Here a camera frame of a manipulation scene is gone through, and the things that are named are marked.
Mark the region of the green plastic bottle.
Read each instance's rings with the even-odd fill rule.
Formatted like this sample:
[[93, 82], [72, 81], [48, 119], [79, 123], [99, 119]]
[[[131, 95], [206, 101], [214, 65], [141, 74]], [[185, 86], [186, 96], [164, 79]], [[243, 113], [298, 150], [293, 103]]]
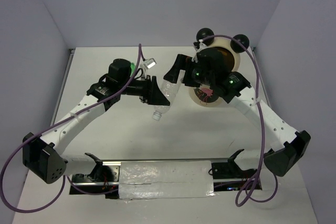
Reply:
[[136, 64], [134, 62], [131, 63], [131, 74], [135, 71]]

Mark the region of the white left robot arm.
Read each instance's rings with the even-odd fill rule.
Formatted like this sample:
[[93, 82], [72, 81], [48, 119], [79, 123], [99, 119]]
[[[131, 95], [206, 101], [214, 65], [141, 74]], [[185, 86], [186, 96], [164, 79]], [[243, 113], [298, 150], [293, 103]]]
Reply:
[[97, 181], [103, 174], [103, 161], [91, 153], [64, 156], [72, 140], [93, 120], [107, 112], [121, 96], [133, 95], [149, 105], [168, 106], [170, 102], [159, 89], [155, 76], [130, 80], [131, 62], [116, 59], [108, 73], [94, 83], [78, 105], [68, 113], [70, 120], [34, 138], [23, 147], [23, 164], [46, 184], [63, 175], [84, 174]]

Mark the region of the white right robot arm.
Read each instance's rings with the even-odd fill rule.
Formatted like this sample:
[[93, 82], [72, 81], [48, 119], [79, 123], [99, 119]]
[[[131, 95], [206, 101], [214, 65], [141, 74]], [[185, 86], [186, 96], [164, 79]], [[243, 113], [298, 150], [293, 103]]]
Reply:
[[179, 54], [163, 79], [188, 87], [204, 84], [228, 105], [241, 112], [255, 127], [265, 130], [270, 150], [264, 154], [264, 164], [275, 175], [283, 177], [301, 159], [311, 136], [299, 132], [281, 119], [264, 101], [257, 100], [257, 92], [239, 72], [229, 71], [224, 56], [216, 48], [196, 54], [197, 59]]

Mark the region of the cream bin with black ears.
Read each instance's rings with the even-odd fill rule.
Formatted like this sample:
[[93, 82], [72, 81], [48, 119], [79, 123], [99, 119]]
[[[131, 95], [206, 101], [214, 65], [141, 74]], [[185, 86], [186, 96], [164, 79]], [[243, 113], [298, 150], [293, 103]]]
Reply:
[[[196, 40], [204, 39], [214, 35], [214, 32], [209, 28], [202, 28], [196, 34]], [[211, 42], [208, 48], [215, 48], [221, 54], [223, 62], [229, 71], [237, 71], [240, 66], [240, 54], [244, 50], [234, 41], [223, 37], [214, 37], [206, 42]], [[191, 99], [199, 106], [211, 108], [219, 106], [223, 99], [215, 95], [213, 90], [207, 85], [200, 85], [198, 88], [191, 87], [188, 89]]]

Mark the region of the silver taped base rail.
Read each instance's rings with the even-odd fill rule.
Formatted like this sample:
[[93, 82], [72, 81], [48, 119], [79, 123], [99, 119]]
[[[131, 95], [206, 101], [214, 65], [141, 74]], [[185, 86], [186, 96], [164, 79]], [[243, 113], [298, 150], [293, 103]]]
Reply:
[[234, 157], [104, 160], [90, 174], [72, 175], [70, 193], [130, 200], [204, 198], [242, 189], [255, 181], [256, 171], [239, 167]]

